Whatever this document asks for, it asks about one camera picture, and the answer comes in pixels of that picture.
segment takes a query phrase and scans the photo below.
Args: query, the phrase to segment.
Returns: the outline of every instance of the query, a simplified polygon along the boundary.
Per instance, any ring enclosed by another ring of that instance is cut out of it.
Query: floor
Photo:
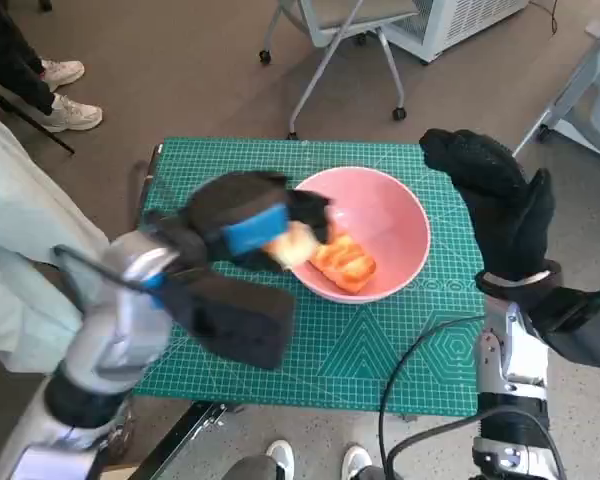
[[[41,15],[31,0],[13,0],[11,12],[44,55],[75,57],[87,66],[72,98],[105,110],[89,133],[66,133],[77,150],[68,157],[18,122],[9,122],[38,163],[108,235],[130,226],[129,191],[134,162],[170,135],[280,138],[287,116],[320,60],[302,34],[281,23],[273,63],[257,61],[271,0],[64,0]],[[304,139],[413,143],[429,127],[469,128],[514,146],[568,78],[591,45],[584,33],[600,13],[600,0],[562,0],[560,29],[550,32],[534,6],[446,52],[428,67],[394,49],[407,91],[409,118],[390,119],[391,79],[380,46],[349,43],[333,63],[297,124]],[[600,287],[600,158],[562,138],[532,145],[525,169],[551,169],[558,211],[550,256],[563,262],[567,281]],[[552,425],[571,478],[600,478],[600,371],[551,361]],[[0,368],[0,445],[39,377],[8,375]],[[138,435],[126,461],[142,459],[170,428],[186,402],[140,398]],[[377,460],[376,415],[276,407],[248,407],[226,417],[195,442],[164,478],[219,478],[240,457],[285,437],[296,449],[297,478],[337,478],[346,446],[359,442]],[[393,443],[439,423],[420,417],[388,420]],[[440,480],[476,473],[473,429],[413,448],[398,460],[405,478]]]

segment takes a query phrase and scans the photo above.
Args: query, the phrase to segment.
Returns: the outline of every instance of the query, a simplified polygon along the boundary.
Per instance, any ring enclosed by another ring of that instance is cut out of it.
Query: cable
[[[512,414],[527,417],[530,420],[532,420],[535,425],[538,426],[540,432],[547,440],[547,443],[549,444],[551,453],[553,454],[553,457],[555,459],[556,466],[558,469],[559,479],[567,480],[567,475],[565,472],[564,464],[562,463],[562,459],[560,458],[560,453],[558,452],[558,448],[556,447],[556,444],[553,441],[553,438],[551,437],[548,430],[544,427],[544,425],[542,425],[542,423],[540,423],[540,421],[536,417],[534,417],[530,413],[528,413],[518,407],[510,406],[510,405],[501,405],[498,407],[494,407],[494,408],[491,408],[484,412],[473,415],[471,417],[467,417],[462,420],[457,420],[455,422],[451,422],[446,425],[434,427],[427,431],[412,435],[411,437],[408,437],[405,440],[398,443],[398,445],[396,445],[395,447],[393,447],[391,449],[391,451],[389,452],[389,455],[388,456],[386,455],[386,450],[385,450],[385,446],[384,446],[384,415],[385,415],[385,412],[387,409],[387,404],[389,402],[389,396],[391,394],[391,389],[393,388],[393,384],[395,383],[396,379],[398,378],[398,375],[399,375],[400,371],[402,370],[402,367],[404,367],[406,361],[411,357],[411,355],[415,352],[415,350],[420,345],[422,345],[426,340],[431,338],[433,335],[435,335],[439,331],[444,330],[445,328],[448,328],[448,327],[451,327],[454,325],[475,322],[482,318],[484,318],[483,315],[467,317],[467,318],[460,318],[457,320],[452,320],[450,322],[442,323],[440,325],[437,325],[437,326],[427,330],[426,332],[421,334],[416,339],[416,341],[409,347],[409,349],[404,353],[404,355],[402,356],[402,358],[400,359],[400,361],[394,368],[393,372],[391,372],[389,380],[387,381],[387,386],[384,389],[384,392],[382,394],[382,399],[380,401],[380,412],[379,412],[379,418],[378,418],[378,441],[380,444],[380,457],[382,459],[382,468],[384,470],[386,480],[394,480],[395,479],[393,462],[395,460],[395,457],[397,457],[403,450],[409,448],[410,446],[412,446],[418,442],[432,438],[436,435],[451,432],[453,430],[457,430],[458,428],[465,427],[467,425],[470,425],[470,424],[479,422],[481,420],[484,420],[486,418],[489,418],[493,415],[499,415],[502,413],[512,413]]]
[[[536,2],[529,2],[529,3],[531,3],[531,5],[535,5],[538,8],[541,8],[542,10],[547,12],[549,15],[551,15],[551,33],[552,33],[552,35],[555,35],[556,33],[558,33],[558,19],[556,18],[556,9],[558,8],[558,0],[553,0],[553,7],[551,7],[551,10],[549,10],[544,5],[540,5],[539,3],[536,3]]]
[[[462,427],[466,427],[467,425],[471,425],[472,423],[479,422],[486,418],[492,417],[494,415],[500,415],[503,413],[513,413],[516,415],[520,415],[523,417],[532,420],[533,423],[536,424],[542,435],[547,440],[549,444],[549,449],[553,454],[553,458],[555,459],[556,466],[558,468],[558,479],[559,480],[567,480],[567,474],[564,468],[564,464],[562,463],[562,459],[560,458],[560,453],[558,452],[558,447],[556,446],[553,438],[549,431],[545,428],[544,425],[538,420],[535,416],[522,410],[521,408],[515,407],[513,405],[500,405],[498,407],[490,408],[484,412],[478,413],[471,417],[463,418],[462,420],[456,420],[455,422],[447,423],[446,425],[440,425],[439,427],[430,428],[427,431],[416,433],[415,435],[410,436],[409,438],[404,439],[398,445],[393,447],[389,452],[389,456],[387,458],[387,470],[385,470],[385,475],[387,479],[393,479],[394,470],[393,470],[393,461],[395,458],[405,449],[409,448],[412,445],[415,445],[418,442],[423,440],[427,440],[429,438],[435,437],[437,435],[452,432]]]
[[[428,340],[430,337],[438,333],[439,331],[452,327],[454,325],[460,325],[463,323],[475,322],[477,320],[482,320],[484,315],[476,315],[474,317],[467,318],[459,318],[456,320],[451,320],[450,322],[441,323],[440,325],[436,325],[433,328],[430,328],[423,334],[421,334],[416,341],[409,347],[409,349],[402,355],[402,358],[391,372],[389,376],[389,380],[387,381],[387,386],[384,387],[384,392],[382,393],[382,399],[380,400],[380,415],[378,418],[378,442],[380,443],[380,458],[382,459],[382,468],[385,471],[385,475],[387,472],[387,454],[384,447],[384,414],[387,410],[387,404],[389,403],[389,396],[391,395],[391,389],[393,388],[393,384],[398,378],[398,374],[402,370],[402,367],[406,363],[406,361],[411,357],[413,352],[420,346],[425,340]]]
[[[63,271],[63,273],[65,273],[65,275],[70,275],[69,269],[67,268],[67,264],[64,260],[64,257],[67,256],[73,258],[82,265],[87,266],[89,269],[100,274],[105,280],[115,283],[116,285],[120,285],[121,287],[128,288],[129,290],[133,290],[138,293],[148,293],[149,295],[156,295],[156,291],[154,289],[146,287],[140,282],[136,282],[133,280],[125,280],[117,273],[112,272],[108,268],[105,268],[102,265],[93,262],[92,260],[88,259],[80,252],[74,250],[71,247],[68,247],[66,245],[56,245],[55,247],[53,247],[53,253],[56,255],[56,257],[58,257],[60,269]]]

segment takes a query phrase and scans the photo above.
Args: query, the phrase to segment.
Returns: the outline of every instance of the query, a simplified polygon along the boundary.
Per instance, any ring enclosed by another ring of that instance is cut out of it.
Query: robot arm
[[[549,429],[549,348],[569,361],[600,367],[600,292],[562,287],[560,266],[545,259],[555,209],[548,171],[527,183],[511,152],[461,130],[429,130],[425,162],[449,175],[465,201],[484,271],[484,329],[475,346],[478,414],[514,406]],[[479,479],[560,479],[547,438],[517,414],[481,421],[473,459]]]
[[[125,280],[146,283],[177,256],[135,231],[113,242],[103,261]],[[42,382],[5,445],[0,480],[95,475],[120,406],[166,349],[171,326],[150,295],[105,283],[101,301],[85,315],[63,362]]]
[[[111,244],[100,262],[107,275],[99,301],[3,448],[0,480],[98,478],[120,407],[167,348],[173,322],[218,355],[262,368],[280,363],[293,298],[208,267],[229,260],[281,269],[260,247],[290,220],[325,241],[327,201],[288,191],[285,183],[271,173],[225,175],[196,191],[175,216],[153,214],[144,231]]]

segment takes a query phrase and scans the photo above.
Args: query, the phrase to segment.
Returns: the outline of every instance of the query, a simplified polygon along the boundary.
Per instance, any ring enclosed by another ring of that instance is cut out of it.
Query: green cutting mat
[[[423,330],[482,313],[482,296],[473,283],[482,264],[468,215],[446,176],[424,165],[417,145],[169,138],[145,209],[172,209],[196,186],[232,170],[275,169],[295,185],[320,170],[345,165],[382,170],[418,196],[432,229],[431,252],[420,275],[383,301],[351,306],[323,300],[291,273],[277,276],[220,265],[223,273],[277,285],[295,295],[293,340],[282,368],[265,371],[222,360],[176,327],[168,351],[137,393],[377,410],[391,370]],[[474,413],[472,346],[478,329],[477,323],[452,327],[421,347],[396,382],[389,410]]]

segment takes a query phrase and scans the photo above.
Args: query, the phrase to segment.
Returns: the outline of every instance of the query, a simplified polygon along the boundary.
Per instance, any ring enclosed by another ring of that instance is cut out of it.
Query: orange food
[[[351,235],[333,229],[329,243],[320,245],[310,259],[311,264],[338,287],[358,293],[371,280],[376,262]]]

